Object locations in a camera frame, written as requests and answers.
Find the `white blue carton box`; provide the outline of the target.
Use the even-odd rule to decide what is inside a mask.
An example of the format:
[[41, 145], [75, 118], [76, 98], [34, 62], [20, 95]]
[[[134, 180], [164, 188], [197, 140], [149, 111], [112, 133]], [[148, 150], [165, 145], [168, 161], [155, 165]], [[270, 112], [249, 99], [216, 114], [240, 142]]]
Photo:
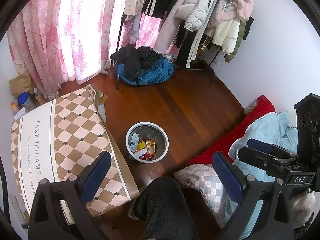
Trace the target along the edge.
[[135, 152], [138, 148], [139, 144], [139, 134], [133, 133], [130, 143], [130, 151]]

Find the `red torn wrapper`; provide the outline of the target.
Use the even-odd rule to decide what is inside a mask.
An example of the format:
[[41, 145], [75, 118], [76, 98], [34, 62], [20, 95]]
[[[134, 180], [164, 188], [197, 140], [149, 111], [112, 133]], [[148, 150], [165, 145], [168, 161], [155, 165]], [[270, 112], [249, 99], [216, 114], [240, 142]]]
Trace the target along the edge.
[[142, 155], [142, 156], [140, 157], [140, 159], [141, 159], [141, 160], [150, 161], [154, 156], [155, 156], [155, 154], [153, 154], [153, 153], [145, 153], [144, 155]]

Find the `orange yellow snack bag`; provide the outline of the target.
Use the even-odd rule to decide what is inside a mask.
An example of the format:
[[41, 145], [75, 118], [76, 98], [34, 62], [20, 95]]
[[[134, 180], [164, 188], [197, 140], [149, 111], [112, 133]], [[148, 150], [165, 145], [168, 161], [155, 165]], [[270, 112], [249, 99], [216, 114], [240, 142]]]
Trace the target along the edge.
[[146, 149], [148, 150], [147, 153], [155, 154], [156, 153], [155, 141], [151, 139], [146, 139], [145, 143], [146, 143]]

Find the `white barcode box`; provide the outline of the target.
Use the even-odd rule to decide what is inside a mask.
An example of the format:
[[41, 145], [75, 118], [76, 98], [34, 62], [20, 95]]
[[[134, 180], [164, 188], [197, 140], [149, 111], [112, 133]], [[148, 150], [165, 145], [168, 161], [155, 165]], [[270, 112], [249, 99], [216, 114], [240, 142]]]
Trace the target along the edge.
[[135, 151], [133, 154], [136, 158], [140, 158], [141, 156], [145, 155], [147, 152], [148, 150], [144, 148], [144, 149]]

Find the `yellow snack packet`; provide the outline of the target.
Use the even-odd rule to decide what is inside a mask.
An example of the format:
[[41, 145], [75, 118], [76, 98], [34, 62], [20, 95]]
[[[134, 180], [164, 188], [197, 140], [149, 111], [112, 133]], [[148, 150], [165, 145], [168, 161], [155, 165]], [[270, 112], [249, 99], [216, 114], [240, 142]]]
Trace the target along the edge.
[[140, 139], [139, 142], [138, 142], [138, 147], [137, 147], [137, 150], [143, 150], [146, 148], [146, 143], [144, 140]]

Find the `checkered pastel pillow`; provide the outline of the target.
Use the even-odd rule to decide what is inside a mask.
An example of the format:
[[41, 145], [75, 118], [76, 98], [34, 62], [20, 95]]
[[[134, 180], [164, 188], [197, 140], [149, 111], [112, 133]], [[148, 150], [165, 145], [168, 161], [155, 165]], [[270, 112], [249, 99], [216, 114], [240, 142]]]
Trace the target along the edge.
[[175, 179], [182, 185], [191, 187], [201, 193], [201, 196], [209, 210], [220, 226], [225, 222], [225, 201], [227, 193], [213, 169], [212, 165], [194, 164], [174, 173]]

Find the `checkered brown table cloth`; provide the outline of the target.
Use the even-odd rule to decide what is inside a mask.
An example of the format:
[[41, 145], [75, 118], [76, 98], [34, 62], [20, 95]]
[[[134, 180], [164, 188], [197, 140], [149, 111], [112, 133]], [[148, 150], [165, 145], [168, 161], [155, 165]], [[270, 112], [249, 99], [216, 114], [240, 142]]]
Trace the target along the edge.
[[31, 210], [41, 179], [59, 182], [79, 175], [107, 151], [111, 166], [87, 209], [97, 217], [139, 196], [139, 189], [102, 119], [103, 93], [88, 85], [54, 99], [17, 119], [11, 153], [17, 189]]

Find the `red blanket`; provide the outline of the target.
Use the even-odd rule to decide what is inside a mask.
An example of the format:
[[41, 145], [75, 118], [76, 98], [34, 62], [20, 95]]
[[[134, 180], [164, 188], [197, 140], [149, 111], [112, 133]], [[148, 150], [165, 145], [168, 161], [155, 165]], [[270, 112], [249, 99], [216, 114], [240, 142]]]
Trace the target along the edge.
[[221, 151], [224, 156], [232, 163], [233, 159], [228, 155], [229, 149], [231, 148], [232, 144], [237, 139], [240, 139], [244, 136], [247, 127], [255, 122], [255, 120], [259, 119], [267, 113], [276, 111], [272, 103], [264, 95], [259, 96], [256, 102], [257, 103], [253, 107], [253, 110], [246, 114], [245, 118], [240, 124], [236, 125], [230, 132], [217, 139], [217, 141], [211, 144], [203, 153], [190, 159], [186, 163], [186, 166], [194, 164], [212, 164], [213, 154], [219, 151]]

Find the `blue lid white canister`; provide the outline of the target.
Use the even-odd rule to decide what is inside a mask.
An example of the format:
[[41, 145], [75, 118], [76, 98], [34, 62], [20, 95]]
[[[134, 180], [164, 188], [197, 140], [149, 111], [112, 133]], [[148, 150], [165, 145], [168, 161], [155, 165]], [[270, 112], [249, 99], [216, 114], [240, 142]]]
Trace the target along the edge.
[[27, 112], [32, 111], [35, 108], [35, 105], [28, 92], [20, 94], [18, 97], [18, 102], [25, 108]]

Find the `orange small bottle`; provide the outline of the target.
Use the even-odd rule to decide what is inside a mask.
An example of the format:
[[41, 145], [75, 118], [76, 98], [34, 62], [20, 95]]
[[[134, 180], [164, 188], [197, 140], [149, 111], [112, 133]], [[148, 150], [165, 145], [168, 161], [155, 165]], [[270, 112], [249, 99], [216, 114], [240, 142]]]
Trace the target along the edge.
[[19, 107], [13, 101], [11, 102], [10, 105], [15, 113], [18, 113], [20, 111]]

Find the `brown paper bag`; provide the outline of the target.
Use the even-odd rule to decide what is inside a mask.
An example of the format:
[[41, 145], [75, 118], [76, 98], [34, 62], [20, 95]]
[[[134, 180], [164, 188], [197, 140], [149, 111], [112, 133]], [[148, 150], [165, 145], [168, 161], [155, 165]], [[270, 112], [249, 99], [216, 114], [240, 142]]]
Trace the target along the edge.
[[23, 74], [11, 79], [9, 81], [9, 87], [15, 98], [18, 98], [24, 92], [33, 94], [34, 88], [36, 88], [35, 83], [28, 72], [24, 72]]

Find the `black clothes pile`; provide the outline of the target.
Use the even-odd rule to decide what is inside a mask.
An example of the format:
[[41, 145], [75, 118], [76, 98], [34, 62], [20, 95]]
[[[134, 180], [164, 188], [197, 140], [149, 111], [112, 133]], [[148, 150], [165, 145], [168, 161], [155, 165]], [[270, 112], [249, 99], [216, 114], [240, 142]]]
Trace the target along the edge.
[[161, 54], [156, 53], [153, 48], [135, 48], [130, 44], [110, 56], [115, 63], [123, 65], [125, 75], [136, 83], [142, 71], [154, 67], [160, 58]]

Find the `blue jacket pile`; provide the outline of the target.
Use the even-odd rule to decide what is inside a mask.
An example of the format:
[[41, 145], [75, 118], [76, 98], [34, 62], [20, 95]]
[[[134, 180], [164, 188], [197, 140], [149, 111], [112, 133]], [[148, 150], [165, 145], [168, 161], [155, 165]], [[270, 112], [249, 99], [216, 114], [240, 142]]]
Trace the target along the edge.
[[170, 79], [174, 73], [174, 63], [168, 61], [165, 57], [161, 57], [152, 68], [141, 70], [137, 81], [128, 77], [124, 71], [124, 65], [119, 64], [119, 77], [125, 83], [132, 86], [147, 86], [163, 83]]

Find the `pink floral curtain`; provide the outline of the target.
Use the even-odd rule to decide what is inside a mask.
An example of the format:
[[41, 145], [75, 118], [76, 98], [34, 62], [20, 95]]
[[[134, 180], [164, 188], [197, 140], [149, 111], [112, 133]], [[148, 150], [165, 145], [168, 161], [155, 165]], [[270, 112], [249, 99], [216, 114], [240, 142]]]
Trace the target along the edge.
[[125, 25], [125, 0], [30, 0], [7, 30], [18, 74], [28, 72], [45, 99], [67, 81], [83, 84], [110, 66], [110, 55], [128, 43], [153, 47], [161, 20], [142, 16], [139, 38]]

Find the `pink fleece coat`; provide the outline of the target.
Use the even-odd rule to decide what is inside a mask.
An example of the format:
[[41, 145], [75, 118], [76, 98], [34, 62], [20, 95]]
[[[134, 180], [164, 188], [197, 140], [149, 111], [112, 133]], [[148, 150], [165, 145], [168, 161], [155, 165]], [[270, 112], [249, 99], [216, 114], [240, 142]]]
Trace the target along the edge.
[[220, 23], [237, 18], [249, 20], [253, 10], [253, 0], [217, 0], [207, 27], [217, 27]]

